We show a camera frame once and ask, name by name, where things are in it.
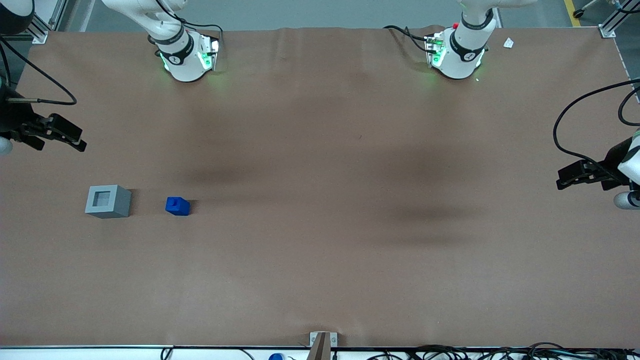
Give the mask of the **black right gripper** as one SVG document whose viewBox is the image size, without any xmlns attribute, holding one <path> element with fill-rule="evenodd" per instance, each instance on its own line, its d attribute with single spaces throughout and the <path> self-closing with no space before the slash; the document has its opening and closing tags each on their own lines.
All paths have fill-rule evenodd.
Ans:
<svg viewBox="0 0 640 360">
<path fill-rule="evenodd" d="M 34 112 L 32 100 L 23 97 L 8 85 L 0 89 L 0 134 L 7 141 L 20 142 L 34 150 L 41 151 L 45 141 L 40 137 L 71 146 L 78 152 L 85 152 L 87 142 L 82 140 L 83 130 L 59 114 L 48 117 Z"/>
</svg>

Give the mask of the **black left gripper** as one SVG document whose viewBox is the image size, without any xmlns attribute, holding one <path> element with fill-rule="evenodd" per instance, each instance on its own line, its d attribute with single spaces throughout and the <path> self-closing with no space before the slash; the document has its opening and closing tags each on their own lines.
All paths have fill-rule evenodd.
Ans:
<svg viewBox="0 0 640 360">
<path fill-rule="evenodd" d="M 619 186 L 630 186 L 631 180 L 618 166 L 626 157 L 633 139 L 628 137 L 614 145 L 598 162 L 578 160 L 558 171 L 557 189 L 563 191 L 571 186 L 601 183 L 603 191 Z"/>
</svg>

